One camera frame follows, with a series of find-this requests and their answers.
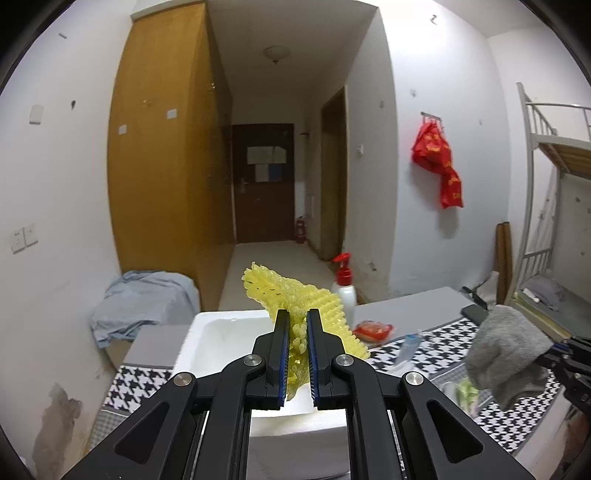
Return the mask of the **ceiling lamp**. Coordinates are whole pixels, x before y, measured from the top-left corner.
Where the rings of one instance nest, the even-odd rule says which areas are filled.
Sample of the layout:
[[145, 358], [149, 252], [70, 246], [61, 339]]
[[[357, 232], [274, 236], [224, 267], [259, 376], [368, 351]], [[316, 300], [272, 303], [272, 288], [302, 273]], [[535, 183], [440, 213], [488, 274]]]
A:
[[270, 60], [274, 65], [287, 59], [291, 55], [291, 50], [287, 46], [272, 45], [263, 49], [263, 57]]

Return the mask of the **white styrofoam box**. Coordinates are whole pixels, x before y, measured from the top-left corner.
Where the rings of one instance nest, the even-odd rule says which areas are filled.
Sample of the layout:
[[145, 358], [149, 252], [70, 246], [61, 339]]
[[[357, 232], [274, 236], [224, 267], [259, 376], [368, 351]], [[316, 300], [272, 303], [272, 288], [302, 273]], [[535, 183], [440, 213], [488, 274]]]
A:
[[[273, 330], [264, 310], [204, 312], [195, 316], [173, 371], [204, 377], [252, 352]], [[249, 479], [348, 479], [346, 412], [312, 406], [308, 384], [278, 411], [252, 412]]]

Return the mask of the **floral plastic bag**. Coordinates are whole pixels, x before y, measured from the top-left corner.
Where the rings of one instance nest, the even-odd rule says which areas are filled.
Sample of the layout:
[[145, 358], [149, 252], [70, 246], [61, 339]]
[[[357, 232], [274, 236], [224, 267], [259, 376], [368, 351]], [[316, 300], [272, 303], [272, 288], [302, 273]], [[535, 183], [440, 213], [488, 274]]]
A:
[[462, 409], [470, 410], [478, 404], [480, 390], [468, 377], [460, 380], [456, 387], [456, 395]]

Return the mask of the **houndstooth table mat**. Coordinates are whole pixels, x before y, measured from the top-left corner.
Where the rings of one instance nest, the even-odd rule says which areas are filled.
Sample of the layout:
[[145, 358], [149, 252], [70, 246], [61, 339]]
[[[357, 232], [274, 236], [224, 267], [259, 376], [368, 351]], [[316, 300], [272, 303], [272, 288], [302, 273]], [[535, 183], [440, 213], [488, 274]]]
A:
[[[249, 353], [256, 336], [270, 327], [269, 315], [253, 310], [201, 314], [193, 326], [145, 328], [114, 377], [92, 428], [91, 446], [104, 440], [172, 374], [217, 373], [238, 355]], [[475, 325], [464, 319], [425, 331], [414, 365], [457, 403], [471, 406], [476, 423], [537, 478], [549, 478], [562, 455], [551, 443], [559, 440], [569, 409], [560, 384], [550, 377], [541, 395], [500, 410], [489, 392], [478, 392], [469, 384], [461, 362], [475, 333]], [[345, 414], [315, 411], [308, 385], [283, 410], [253, 415], [250, 479], [322, 479], [348, 470]]]

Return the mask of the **white wall switch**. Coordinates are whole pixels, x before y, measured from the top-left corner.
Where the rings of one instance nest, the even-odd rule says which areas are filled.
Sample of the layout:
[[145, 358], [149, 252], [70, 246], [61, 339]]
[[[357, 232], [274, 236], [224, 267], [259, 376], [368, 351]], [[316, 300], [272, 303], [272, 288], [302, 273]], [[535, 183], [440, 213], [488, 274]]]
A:
[[31, 107], [29, 114], [29, 123], [31, 125], [40, 125], [42, 122], [44, 113], [44, 107], [39, 104], [35, 104]]

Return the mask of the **red hanging bags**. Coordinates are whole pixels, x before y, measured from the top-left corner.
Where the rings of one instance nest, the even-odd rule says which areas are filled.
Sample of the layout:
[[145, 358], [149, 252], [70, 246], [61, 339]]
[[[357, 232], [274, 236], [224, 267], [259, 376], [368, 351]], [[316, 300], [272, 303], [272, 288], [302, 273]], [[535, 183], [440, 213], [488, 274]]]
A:
[[453, 166], [452, 150], [436, 121], [422, 124], [412, 147], [412, 161], [440, 176], [439, 200], [443, 209], [464, 207], [462, 182]]

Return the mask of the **red fire extinguisher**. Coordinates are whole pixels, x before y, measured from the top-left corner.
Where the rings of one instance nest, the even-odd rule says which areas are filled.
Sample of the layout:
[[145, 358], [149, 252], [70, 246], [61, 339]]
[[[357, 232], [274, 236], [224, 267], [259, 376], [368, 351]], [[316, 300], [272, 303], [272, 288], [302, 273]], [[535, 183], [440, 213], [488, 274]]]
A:
[[307, 224], [304, 216], [297, 217], [295, 221], [295, 241], [304, 244], [307, 241]]

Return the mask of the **red snack packet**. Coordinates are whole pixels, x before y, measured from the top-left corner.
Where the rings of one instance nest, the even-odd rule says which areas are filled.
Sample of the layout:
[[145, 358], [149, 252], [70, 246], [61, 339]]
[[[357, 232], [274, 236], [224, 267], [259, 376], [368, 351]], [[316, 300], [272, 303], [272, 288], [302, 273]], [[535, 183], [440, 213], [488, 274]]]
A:
[[363, 342], [384, 343], [391, 337], [393, 331], [394, 326], [391, 324], [367, 320], [356, 325], [353, 334]]

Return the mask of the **blue face mask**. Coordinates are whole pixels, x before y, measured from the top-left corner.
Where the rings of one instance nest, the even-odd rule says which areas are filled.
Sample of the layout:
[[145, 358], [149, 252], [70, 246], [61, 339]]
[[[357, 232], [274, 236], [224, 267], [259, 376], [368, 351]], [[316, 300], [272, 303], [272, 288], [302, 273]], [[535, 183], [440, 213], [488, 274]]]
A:
[[403, 343], [401, 344], [401, 348], [396, 359], [396, 364], [399, 365], [410, 361], [421, 346], [422, 342], [423, 335], [421, 330], [418, 330], [416, 333], [406, 335]]

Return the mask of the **black smartphone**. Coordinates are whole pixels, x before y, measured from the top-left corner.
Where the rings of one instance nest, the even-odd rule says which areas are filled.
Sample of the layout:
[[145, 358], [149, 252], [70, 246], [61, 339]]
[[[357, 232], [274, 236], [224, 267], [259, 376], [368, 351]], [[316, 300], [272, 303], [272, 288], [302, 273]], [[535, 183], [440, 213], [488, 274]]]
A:
[[470, 320], [477, 326], [480, 326], [488, 317], [489, 312], [479, 305], [472, 304], [461, 310], [461, 315]]

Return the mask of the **metal bunk bed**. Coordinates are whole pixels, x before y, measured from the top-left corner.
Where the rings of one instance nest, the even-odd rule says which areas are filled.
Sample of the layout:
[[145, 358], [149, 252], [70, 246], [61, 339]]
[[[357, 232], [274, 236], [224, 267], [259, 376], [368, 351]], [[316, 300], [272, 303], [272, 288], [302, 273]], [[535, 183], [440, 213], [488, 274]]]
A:
[[[590, 179], [590, 108], [536, 101], [517, 84], [525, 129], [525, 214], [505, 303], [562, 342], [590, 334], [590, 302], [556, 278], [557, 243], [565, 179]], [[566, 110], [582, 121], [583, 134], [562, 134], [544, 114]]]

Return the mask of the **grey sock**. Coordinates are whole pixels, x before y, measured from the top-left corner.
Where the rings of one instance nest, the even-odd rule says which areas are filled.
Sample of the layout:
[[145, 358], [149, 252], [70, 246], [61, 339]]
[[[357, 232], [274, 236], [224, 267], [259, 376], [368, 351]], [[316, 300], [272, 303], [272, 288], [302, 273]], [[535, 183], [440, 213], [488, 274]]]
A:
[[510, 410], [523, 398], [541, 395], [548, 369], [537, 364], [554, 342], [518, 310], [495, 306], [481, 323], [465, 359], [479, 390], [491, 392], [499, 408]]

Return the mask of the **white wall socket pair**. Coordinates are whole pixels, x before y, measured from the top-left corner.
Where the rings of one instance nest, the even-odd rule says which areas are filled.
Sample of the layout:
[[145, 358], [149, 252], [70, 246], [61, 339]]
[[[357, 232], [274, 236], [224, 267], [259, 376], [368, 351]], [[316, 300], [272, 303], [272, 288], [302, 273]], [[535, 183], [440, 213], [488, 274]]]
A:
[[14, 230], [9, 235], [10, 248], [13, 254], [20, 253], [28, 247], [38, 243], [36, 225], [29, 224], [23, 228]]

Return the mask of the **yellow foam fruit net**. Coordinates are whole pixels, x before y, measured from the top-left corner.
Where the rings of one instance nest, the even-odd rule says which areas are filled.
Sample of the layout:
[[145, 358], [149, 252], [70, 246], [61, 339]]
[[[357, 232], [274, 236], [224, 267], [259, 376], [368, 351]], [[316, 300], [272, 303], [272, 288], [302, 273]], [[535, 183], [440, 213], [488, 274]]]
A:
[[342, 301], [337, 294], [283, 277], [256, 263], [245, 269], [242, 283], [246, 296], [262, 305], [271, 319], [276, 320], [280, 310], [290, 314], [287, 400], [293, 399], [297, 390], [310, 382], [307, 316], [311, 309], [320, 312], [322, 330], [342, 340], [346, 354], [362, 360], [370, 358], [368, 348], [349, 329]]

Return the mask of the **white pump lotion bottle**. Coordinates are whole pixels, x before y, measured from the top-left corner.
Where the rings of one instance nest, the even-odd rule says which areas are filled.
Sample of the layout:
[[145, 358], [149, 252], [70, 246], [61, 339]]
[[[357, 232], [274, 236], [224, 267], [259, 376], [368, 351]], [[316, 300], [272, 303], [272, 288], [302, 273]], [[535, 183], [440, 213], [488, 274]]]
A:
[[345, 313], [346, 323], [349, 327], [355, 325], [356, 287], [353, 285], [353, 271], [349, 268], [349, 252], [342, 252], [332, 259], [332, 263], [338, 265], [335, 271], [335, 282], [332, 284], [332, 293], [339, 296], [342, 302], [342, 310]]

